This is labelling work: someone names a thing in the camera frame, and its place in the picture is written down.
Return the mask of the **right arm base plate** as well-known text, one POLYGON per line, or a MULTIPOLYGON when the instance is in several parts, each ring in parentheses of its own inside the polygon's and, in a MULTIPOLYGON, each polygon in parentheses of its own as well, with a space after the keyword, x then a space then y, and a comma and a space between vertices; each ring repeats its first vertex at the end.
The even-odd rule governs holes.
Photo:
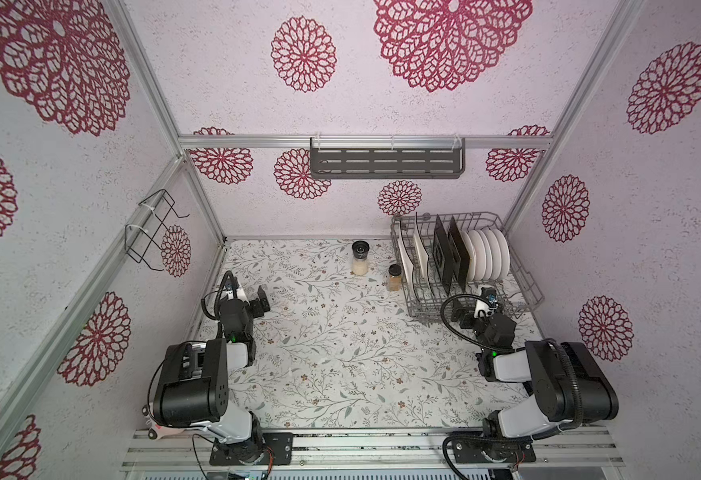
POLYGON ((524 438, 493 438, 477 432, 454 432, 444 439, 443 446, 451 450, 454 461, 459 464, 515 465, 537 460, 532 444, 524 438))

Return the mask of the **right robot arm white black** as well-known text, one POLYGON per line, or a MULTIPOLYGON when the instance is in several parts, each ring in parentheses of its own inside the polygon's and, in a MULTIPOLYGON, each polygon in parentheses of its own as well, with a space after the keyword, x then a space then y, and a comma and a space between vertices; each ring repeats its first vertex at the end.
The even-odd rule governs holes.
POLYGON ((450 296, 439 316, 451 333, 479 348, 478 370, 486 381, 519 384, 528 394, 489 414, 481 440, 526 444, 616 418, 616 391, 583 343, 543 338, 514 348, 516 323, 488 295, 450 296))

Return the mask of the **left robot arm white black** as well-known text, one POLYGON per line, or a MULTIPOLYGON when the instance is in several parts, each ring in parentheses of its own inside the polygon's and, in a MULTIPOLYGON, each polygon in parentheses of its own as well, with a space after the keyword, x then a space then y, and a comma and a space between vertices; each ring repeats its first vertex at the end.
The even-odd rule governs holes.
POLYGON ((248 299, 242 288, 224 287, 214 311, 202 312, 218 324, 218 334, 168 346, 142 406, 148 438, 195 431, 224 459, 254 464, 266 456, 262 424, 230 399, 230 373, 256 362, 254 320, 270 312, 268 294, 258 288, 248 299))

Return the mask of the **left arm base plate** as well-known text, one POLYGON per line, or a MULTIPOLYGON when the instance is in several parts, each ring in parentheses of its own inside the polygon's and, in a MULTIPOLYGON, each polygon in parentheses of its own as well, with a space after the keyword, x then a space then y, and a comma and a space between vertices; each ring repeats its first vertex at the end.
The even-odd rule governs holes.
POLYGON ((236 444, 216 441, 210 454, 214 467, 284 466, 292 463, 294 434, 290 432, 264 433, 236 444))

